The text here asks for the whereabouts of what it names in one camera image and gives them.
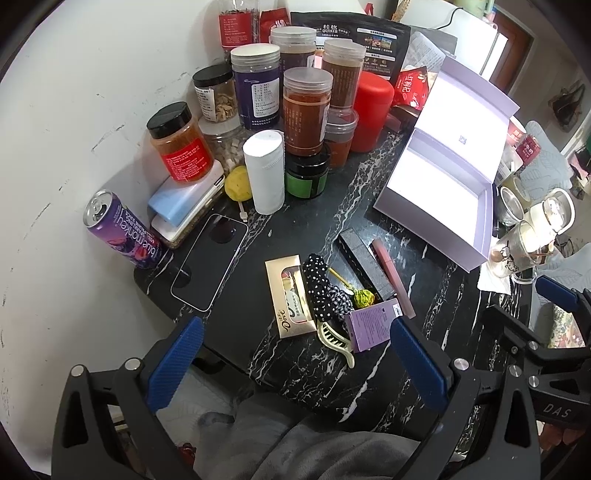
blue gripper pad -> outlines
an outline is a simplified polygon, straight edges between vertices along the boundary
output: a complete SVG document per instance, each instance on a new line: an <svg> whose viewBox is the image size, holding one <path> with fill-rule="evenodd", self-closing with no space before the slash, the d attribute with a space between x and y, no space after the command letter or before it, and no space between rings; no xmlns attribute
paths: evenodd
<svg viewBox="0 0 591 480"><path fill-rule="evenodd" d="M148 380L146 403L152 413L167 407L203 344L205 328L194 317L179 334Z"/></svg>
<svg viewBox="0 0 591 480"><path fill-rule="evenodd" d="M564 285L545 275L535 282L535 290L565 312L574 313L579 309L577 296Z"/></svg>
<svg viewBox="0 0 591 480"><path fill-rule="evenodd" d="M445 379L400 318L392 322L390 343L425 405L443 412L449 402Z"/></svg>

gold box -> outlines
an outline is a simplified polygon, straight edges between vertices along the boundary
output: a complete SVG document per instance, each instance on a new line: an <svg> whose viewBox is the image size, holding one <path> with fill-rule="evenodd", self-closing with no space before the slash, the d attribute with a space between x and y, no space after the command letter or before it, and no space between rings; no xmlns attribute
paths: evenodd
<svg viewBox="0 0 591 480"><path fill-rule="evenodd" d="M316 331L316 322L306 298L306 282L300 256L265 262L281 338Z"/></svg>

glass mug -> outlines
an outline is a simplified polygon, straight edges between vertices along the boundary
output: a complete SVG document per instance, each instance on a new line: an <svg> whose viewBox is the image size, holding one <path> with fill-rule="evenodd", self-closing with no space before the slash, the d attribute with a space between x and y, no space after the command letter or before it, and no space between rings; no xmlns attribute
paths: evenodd
<svg viewBox="0 0 591 480"><path fill-rule="evenodd" d="M534 228L521 221L491 248L488 267L499 278L511 277L519 285L531 285L536 276L536 267L542 255L540 242ZM519 273L533 268L532 278L521 278Z"/></svg>

smartphone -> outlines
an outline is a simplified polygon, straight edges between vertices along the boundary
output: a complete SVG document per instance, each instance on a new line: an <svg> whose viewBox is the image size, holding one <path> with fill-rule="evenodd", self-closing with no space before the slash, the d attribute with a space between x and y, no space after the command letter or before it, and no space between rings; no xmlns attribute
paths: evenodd
<svg viewBox="0 0 591 480"><path fill-rule="evenodd" d="M218 213L209 217L174 278L173 297L208 312L247 233L243 222Z"/></svg>

purple beverage can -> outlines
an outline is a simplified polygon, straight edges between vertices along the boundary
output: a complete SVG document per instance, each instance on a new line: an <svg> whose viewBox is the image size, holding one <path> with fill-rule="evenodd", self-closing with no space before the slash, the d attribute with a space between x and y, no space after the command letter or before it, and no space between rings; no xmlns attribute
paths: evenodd
<svg viewBox="0 0 591 480"><path fill-rule="evenodd" d="M163 254L160 241L113 192L95 193L84 212L88 230L139 268L155 267Z"/></svg>

